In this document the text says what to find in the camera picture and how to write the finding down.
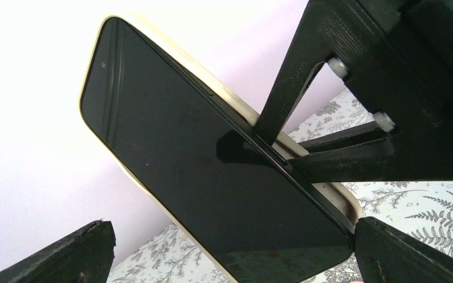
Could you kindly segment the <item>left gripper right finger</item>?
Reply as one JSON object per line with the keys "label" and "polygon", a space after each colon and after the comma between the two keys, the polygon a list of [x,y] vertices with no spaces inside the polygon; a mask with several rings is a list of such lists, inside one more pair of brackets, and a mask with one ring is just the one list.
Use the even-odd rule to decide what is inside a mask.
{"label": "left gripper right finger", "polygon": [[453,258],[374,218],[360,218],[354,254],[364,282],[453,282]]}

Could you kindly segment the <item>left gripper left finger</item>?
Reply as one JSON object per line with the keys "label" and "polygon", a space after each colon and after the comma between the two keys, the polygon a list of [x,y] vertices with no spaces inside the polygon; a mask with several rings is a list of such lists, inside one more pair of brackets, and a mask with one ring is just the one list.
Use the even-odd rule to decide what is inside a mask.
{"label": "left gripper left finger", "polygon": [[93,221],[0,271],[0,282],[106,282],[115,246],[112,223]]}

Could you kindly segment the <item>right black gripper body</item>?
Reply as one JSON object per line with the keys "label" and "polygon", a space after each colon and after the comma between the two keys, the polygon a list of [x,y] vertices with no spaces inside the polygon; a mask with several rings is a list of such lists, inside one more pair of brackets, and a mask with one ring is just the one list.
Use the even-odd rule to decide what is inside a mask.
{"label": "right black gripper body", "polygon": [[366,54],[347,85],[379,139],[356,148],[372,180],[453,180],[453,1],[360,1]]}

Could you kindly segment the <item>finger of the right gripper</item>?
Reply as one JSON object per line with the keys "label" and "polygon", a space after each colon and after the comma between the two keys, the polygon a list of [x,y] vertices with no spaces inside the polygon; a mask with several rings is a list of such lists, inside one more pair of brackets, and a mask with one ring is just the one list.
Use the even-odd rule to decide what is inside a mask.
{"label": "finger of the right gripper", "polygon": [[277,140],[290,114],[324,64],[340,60],[348,89],[371,47],[372,17],[362,1],[309,1],[254,131],[268,145]]}
{"label": "finger of the right gripper", "polygon": [[291,159],[289,163],[313,183],[382,180],[395,153],[389,136],[375,122],[300,145],[308,155]]}

